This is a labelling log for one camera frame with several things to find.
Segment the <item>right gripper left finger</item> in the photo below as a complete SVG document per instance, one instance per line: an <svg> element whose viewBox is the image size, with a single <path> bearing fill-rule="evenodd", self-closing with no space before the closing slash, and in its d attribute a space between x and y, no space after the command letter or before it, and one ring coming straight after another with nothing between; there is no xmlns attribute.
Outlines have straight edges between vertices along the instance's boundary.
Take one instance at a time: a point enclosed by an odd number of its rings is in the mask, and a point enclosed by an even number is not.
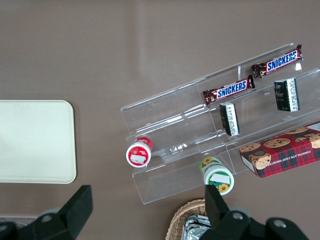
<svg viewBox="0 0 320 240"><path fill-rule="evenodd" d="M2 240L75 240L93 212L91 185L82 185L56 213L46 213L27 226L0 224Z"/></svg>

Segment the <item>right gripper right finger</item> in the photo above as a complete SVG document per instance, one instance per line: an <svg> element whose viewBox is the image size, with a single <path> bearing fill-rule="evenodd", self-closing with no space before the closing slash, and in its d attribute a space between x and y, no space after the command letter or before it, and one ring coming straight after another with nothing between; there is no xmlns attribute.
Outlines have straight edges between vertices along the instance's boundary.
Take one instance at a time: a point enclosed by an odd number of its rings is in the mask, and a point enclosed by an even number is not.
<svg viewBox="0 0 320 240"><path fill-rule="evenodd" d="M291 220L271 217L261 224L242 211L230 210L218 189L205 187L205 211L211 224L203 240L307 240Z"/></svg>

